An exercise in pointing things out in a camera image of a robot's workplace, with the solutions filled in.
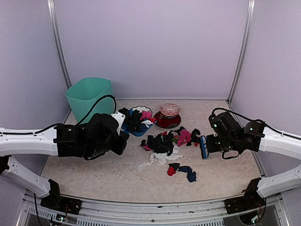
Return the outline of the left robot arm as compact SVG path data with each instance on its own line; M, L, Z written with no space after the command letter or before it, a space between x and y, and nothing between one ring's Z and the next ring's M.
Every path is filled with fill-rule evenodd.
M15 180L47 200L55 209L62 209L66 199L59 185L40 177L15 158L18 154L41 154L57 157L79 157L86 161L97 159L108 151L122 155L129 135L121 130L126 116L115 110L112 114L92 113L88 122L75 125L56 123L40 130L0 129L0 175Z

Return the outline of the blue hand brush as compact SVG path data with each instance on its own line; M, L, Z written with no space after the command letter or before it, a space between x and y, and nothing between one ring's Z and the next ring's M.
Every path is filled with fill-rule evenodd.
M200 137L200 150L201 150L202 159L207 159L209 157L209 152L207 149L206 142L207 142L206 136L201 136Z

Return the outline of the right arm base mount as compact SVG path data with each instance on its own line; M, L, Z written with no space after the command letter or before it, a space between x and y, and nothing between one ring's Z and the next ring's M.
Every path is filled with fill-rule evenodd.
M252 179L242 196L229 198L224 201L227 214L239 213L266 205L266 198L260 197L257 193L260 179Z

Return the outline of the blue plastic dustpan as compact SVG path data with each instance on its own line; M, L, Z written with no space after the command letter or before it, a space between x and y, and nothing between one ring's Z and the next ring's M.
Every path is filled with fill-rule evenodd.
M143 120L141 121L141 124L140 124L140 129L138 131L129 131L128 130L128 125L127 124L123 124L122 125L122 130L126 133L126 134L131 134L135 137L141 137L143 136L152 126L154 125L154 123L149 120L149 119L146 119L146 120Z

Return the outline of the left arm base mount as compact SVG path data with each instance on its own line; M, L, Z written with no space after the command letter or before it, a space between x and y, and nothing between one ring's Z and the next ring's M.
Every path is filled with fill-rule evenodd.
M64 212L65 214L79 215L82 201L61 196L59 184L51 179L49 179L48 182L50 184L50 190L48 195L41 199L40 205L52 210Z

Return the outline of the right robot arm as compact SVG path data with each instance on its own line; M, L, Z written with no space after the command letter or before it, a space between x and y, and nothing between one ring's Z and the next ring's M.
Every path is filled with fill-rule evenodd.
M212 111L208 118L214 130L214 134L206 137L208 153L236 151L241 155L245 150L250 150L277 153L298 160L301 158L300 136L274 129L259 119L248 119L248 123L241 127L234 118L235 112L224 108L220 111L220 114ZM300 186L300 166L271 177L256 178L250 181L240 204L250 209L259 201L259 197L267 198Z

